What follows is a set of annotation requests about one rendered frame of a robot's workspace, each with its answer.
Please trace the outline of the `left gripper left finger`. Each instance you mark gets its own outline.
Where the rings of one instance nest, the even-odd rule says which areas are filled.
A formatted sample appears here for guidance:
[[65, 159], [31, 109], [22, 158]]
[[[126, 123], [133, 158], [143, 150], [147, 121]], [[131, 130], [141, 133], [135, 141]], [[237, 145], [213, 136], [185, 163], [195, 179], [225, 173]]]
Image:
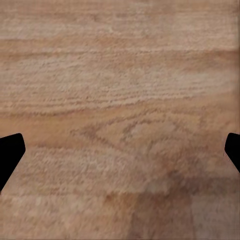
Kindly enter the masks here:
[[0, 192], [26, 151], [21, 133], [0, 138]]

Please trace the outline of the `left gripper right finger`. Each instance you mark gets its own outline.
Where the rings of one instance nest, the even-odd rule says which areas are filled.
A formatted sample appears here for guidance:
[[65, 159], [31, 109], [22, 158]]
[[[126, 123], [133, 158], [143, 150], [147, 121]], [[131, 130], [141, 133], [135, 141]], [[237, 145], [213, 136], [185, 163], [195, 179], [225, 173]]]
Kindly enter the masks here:
[[240, 172], [240, 135], [229, 133], [225, 142], [224, 150]]

